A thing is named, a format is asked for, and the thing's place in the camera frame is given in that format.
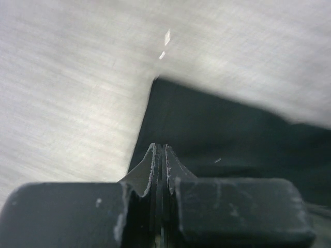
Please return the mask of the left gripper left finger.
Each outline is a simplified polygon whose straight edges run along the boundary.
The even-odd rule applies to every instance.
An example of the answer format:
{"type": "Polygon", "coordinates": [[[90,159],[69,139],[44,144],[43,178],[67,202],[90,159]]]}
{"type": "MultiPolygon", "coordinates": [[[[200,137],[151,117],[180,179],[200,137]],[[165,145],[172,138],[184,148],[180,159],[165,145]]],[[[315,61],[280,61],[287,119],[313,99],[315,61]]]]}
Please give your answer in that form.
{"type": "Polygon", "coordinates": [[[118,182],[40,182],[1,210],[1,247],[153,247],[160,234],[162,148],[118,182]]]}

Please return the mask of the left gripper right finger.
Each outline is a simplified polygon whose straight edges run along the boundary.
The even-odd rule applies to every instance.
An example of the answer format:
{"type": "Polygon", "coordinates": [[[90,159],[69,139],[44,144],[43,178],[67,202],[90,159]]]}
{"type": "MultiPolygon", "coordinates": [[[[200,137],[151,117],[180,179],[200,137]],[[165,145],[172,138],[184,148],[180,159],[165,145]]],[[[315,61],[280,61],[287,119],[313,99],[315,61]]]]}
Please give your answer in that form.
{"type": "Polygon", "coordinates": [[[298,189],[280,178],[198,178],[162,149],[162,247],[310,247],[298,189]]]}

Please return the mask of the black t shirt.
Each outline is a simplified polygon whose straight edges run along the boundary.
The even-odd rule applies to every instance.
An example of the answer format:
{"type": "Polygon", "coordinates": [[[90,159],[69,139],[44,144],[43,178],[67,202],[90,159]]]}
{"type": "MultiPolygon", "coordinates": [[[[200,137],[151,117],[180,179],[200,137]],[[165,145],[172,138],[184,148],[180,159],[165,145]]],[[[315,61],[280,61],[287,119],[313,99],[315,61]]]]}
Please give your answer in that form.
{"type": "MultiPolygon", "coordinates": [[[[151,144],[172,148],[198,178],[280,178],[299,191],[315,240],[330,247],[330,130],[156,78],[129,172],[151,144]]],[[[162,165],[158,173],[162,185],[162,165]]],[[[162,226],[162,188],[160,195],[162,226]]],[[[161,230],[157,240],[161,245],[161,230]]]]}

